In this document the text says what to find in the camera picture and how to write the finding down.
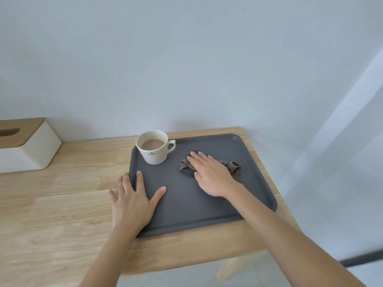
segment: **forearm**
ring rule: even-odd
[[[114,287],[117,285],[136,233],[115,227],[79,287]]]
[[[300,231],[275,215],[244,186],[227,199],[258,233],[294,287],[364,286],[338,261]]]

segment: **wooden tabletop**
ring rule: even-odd
[[[168,134],[170,139],[239,135],[278,201],[298,227],[242,128]],[[0,285],[74,286],[112,230],[108,189],[128,171],[136,137],[63,143],[42,170],[0,174]],[[123,274],[159,271],[264,249],[243,220],[136,239]]]

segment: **gray tray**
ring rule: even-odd
[[[161,186],[167,188],[152,220],[138,237],[242,219],[226,199],[209,196],[198,186],[194,177],[180,172],[181,160],[191,151],[202,151],[216,159],[239,163],[242,171],[238,181],[272,211],[276,211],[276,199],[238,135],[181,138],[176,139],[174,151],[158,165],[147,164],[137,147],[132,150],[129,177],[133,188],[138,170],[144,175],[146,196],[149,199]]]

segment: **cloth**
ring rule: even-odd
[[[234,178],[234,180],[236,181],[238,180],[239,174],[241,173],[241,166],[237,162],[225,161],[225,160],[218,160],[218,162],[226,166],[227,170],[230,172],[231,177]],[[185,172],[186,174],[190,176],[194,176],[194,172],[196,172],[197,170],[185,157],[184,159],[181,160],[180,171]]]

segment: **mug handle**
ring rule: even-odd
[[[175,140],[170,140],[170,141],[166,142],[166,148],[167,148],[170,144],[173,144],[173,147],[170,148],[170,149],[168,150],[168,154],[174,150],[174,148],[175,148]]]

